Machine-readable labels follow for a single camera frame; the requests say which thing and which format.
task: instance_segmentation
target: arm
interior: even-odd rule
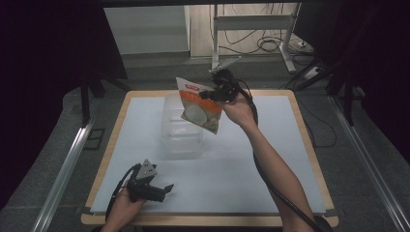
[[[269,181],[293,204],[313,219],[308,200],[296,175],[271,146],[253,120],[253,114],[247,100],[239,95],[231,103],[218,102],[228,118],[239,125],[247,135],[250,145]],[[283,231],[312,231],[296,213],[281,202],[272,192],[283,223]]]
[[[138,199],[132,203],[127,188],[122,188],[115,197],[111,213],[109,214],[105,225],[102,227],[101,232],[120,231],[122,227],[132,222],[145,202],[145,199]]]

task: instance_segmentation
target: plastic box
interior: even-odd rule
[[[174,158],[192,159],[200,155],[203,129],[181,118],[184,107],[177,94],[165,96],[163,103],[161,140]]]

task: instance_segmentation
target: chip bag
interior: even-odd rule
[[[199,92],[214,89],[208,86],[196,84],[177,77],[178,89],[184,112],[181,118],[198,125],[199,127],[214,134],[218,132],[222,109],[211,100],[202,100]]]

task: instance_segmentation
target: hand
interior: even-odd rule
[[[115,197],[111,213],[102,227],[102,232],[118,232],[122,227],[131,223],[146,201],[145,199],[138,199],[132,203],[129,191],[127,188],[122,188]]]
[[[253,113],[247,99],[239,94],[235,101],[225,103],[217,101],[217,105],[225,111],[226,116],[241,128],[256,126]]]

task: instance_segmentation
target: wrist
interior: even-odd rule
[[[106,223],[100,232],[118,232],[121,228],[116,228],[115,226],[111,226],[109,223]]]
[[[248,133],[253,130],[258,130],[258,126],[253,120],[245,121],[243,124],[239,125],[245,133]]]

